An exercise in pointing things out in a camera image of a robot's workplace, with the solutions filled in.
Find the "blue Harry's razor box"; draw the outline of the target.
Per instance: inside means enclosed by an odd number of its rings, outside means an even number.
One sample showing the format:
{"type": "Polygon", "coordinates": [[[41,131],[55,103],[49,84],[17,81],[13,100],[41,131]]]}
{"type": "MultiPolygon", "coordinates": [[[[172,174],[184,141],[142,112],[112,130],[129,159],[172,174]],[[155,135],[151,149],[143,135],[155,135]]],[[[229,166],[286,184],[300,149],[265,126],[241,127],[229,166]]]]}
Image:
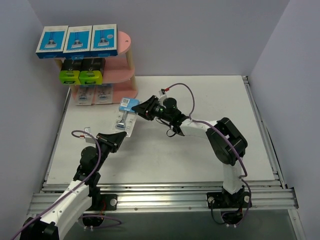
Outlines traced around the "blue Harry's razor box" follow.
{"type": "Polygon", "coordinates": [[[90,44],[92,57],[106,58],[118,55],[117,24],[100,24],[92,26],[90,44]]]}
{"type": "Polygon", "coordinates": [[[79,60],[91,56],[92,29],[92,25],[68,28],[63,49],[66,59],[79,60]]]}
{"type": "Polygon", "coordinates": [[[68,25],[45,26],[38,42],[36,55],[39,59],[55,59],[64,57],[68,25]]]}

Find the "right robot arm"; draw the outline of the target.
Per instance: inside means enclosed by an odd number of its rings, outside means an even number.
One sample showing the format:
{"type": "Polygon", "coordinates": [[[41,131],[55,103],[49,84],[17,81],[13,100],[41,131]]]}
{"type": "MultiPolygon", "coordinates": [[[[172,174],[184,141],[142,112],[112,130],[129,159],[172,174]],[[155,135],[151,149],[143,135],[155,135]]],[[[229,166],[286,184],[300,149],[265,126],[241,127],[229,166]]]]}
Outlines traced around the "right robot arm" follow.
{"type": "Polygon", "coordinates": [[[195,120],[178,109],[176,99],[168,97],[160,101],[154,95],[131,109],[145,120],[158,118],[166,122],[177,135],[207,139],[223,165],[223,203],[232,207],[240,201],[240,194],[244,192],[243,178],[248,176],[242,161],[248,142],[229,118],[195,120]]]}

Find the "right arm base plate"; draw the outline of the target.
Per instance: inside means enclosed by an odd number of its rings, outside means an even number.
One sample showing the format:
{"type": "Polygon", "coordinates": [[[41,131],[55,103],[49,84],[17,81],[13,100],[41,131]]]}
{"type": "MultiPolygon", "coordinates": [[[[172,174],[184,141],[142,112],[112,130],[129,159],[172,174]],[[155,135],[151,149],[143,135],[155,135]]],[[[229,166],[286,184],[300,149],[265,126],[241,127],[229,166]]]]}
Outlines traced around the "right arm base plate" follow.
{"type": "Polygon", "coordinates": [[[208,192],[206,194],[208,208],[212,209],[238,209],[251,208],[248,191],[230,194],[227,191],[208,192]]]}

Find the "clear blister razor pack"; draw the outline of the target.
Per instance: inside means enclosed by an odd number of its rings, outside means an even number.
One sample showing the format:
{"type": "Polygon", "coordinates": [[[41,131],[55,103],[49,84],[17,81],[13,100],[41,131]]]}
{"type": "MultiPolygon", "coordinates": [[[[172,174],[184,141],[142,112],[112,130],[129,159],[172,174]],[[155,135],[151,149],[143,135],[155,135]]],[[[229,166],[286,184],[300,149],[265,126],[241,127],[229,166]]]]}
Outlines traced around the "clear blister razor pack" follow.
{"type": "Polygon", "coordinates": [[[76,106],[91,106],[95,93],[94,85],[80,86],[75,97],[76,106]]]}
{"type": "Polygon", "coordinates": [[[123,97],[118,106],[118,113],[112,129],[118,132],[126,132],[126,137],[130,138],[137,120],[137,113],[132,110],[140,104],[135,98],[123,97]]]}

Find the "white Gillette razor pack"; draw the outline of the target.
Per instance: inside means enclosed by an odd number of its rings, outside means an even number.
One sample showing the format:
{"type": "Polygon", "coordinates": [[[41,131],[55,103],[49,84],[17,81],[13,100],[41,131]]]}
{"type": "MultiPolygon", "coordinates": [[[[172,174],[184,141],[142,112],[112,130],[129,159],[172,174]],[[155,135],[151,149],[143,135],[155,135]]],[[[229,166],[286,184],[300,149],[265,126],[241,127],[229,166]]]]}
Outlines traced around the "white Gillette razor pack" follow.
{"type": "Polygon", "coordinates": [[[94,94],[95,105],[107,105],[113,103],[113,85],[101,84],[97,85],[94,94]]]}

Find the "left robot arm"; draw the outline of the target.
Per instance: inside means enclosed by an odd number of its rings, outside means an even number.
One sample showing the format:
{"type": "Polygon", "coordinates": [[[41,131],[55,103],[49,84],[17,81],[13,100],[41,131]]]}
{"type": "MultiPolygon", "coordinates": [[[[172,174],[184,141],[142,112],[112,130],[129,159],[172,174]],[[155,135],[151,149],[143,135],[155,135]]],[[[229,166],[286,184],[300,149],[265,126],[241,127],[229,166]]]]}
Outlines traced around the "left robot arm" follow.
{"type": "Polygon", "coordinates": [[[92,136],[83,130],[74,130],[71,134],[78,139],[90,137],[94,146],[81,151],[76,173],[62,195],[43,212],[25,221],[19,232],[21,240],[62,240],[86,210],[95,210],[103,202],[98,187],[99,170],[108,155],[118,151],[127,133],[92,136]]]}

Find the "black green razor box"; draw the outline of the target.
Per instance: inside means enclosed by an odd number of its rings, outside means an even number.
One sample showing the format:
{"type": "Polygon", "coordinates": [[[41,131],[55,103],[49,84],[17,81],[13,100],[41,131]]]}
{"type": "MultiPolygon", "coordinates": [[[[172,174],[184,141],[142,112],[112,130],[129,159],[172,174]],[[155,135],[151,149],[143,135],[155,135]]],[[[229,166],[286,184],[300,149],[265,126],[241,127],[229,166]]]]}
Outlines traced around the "black green razor box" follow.
{"type": "Polygon", "coordinates": [[[80,85],[80,72],[82,67],[82,60],[65,59],[60,73],[59,80],[64,85],[80,85]]]}
{"type": "Polygon", "coordinates": [[[101,85],[106,60],[104,58],[85,58],[82,60],[79,81],[81,85],[101,85]]]}

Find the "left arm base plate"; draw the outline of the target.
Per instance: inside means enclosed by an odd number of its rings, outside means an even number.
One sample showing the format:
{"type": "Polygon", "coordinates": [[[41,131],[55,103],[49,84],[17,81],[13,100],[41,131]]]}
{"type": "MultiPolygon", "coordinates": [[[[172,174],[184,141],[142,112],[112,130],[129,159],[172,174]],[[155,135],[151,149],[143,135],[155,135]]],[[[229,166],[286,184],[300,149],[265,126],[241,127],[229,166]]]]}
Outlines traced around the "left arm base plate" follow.
{"type": "Polygon", "coordinates": [[[117,194],[102,194],[98,202],[98,210],[100,211],[115,211],[118,204],[117,194]]]}

